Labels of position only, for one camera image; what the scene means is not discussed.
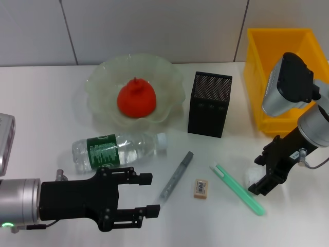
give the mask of yellow crate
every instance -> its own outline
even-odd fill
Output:
[[[328,62],[308,28],[249,28],[248,50],[244,79],[251,110],[257,127],[265,134],[285,136],[297,126],[297,119],[314,103],[304,109],[292,109],[279,117],[269,117],[262,110],[269,75],[285,52],[297,54],[314,72],[314,79],[329,83]]]

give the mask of white wall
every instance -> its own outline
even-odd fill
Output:
[[[0,0],[0,66],[74,65],[60,0]],[[248,0],[63,0],[79,64],[149,52],[171,62],[233,61]],[[329,59],[329,1],[250,0],[248,27],[310,27]]]
[[[73,65],[56,0],[0,0],[0,66]]]
[[[245,61],[248,27],[309,27],[329,59],[328,0],[250,0],[236,62]]]

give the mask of water bottle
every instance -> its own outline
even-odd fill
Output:
[[[165,133],[123,133],[78,140],[72,144],[72,155],[76,171],[85,173],[101,166],[128,165],[166,148]]]

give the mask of clear glass bowl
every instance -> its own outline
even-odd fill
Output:
[[[148,81],[156,94],[156,109],[144,118],[123,115],[117,106],[117,97],[134,77]],[[120,126],[136,122],[162,122],[172,106],[185,100],[183,76],[168,60],[150,54],[132,54],[109,59],[94,70],[86,82],[91,111],[101,119],[113,120]]]

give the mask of eraser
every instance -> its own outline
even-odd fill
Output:
[[[194,198],[206,199],[208,191],[208,181],[197,179],[194,185]]]

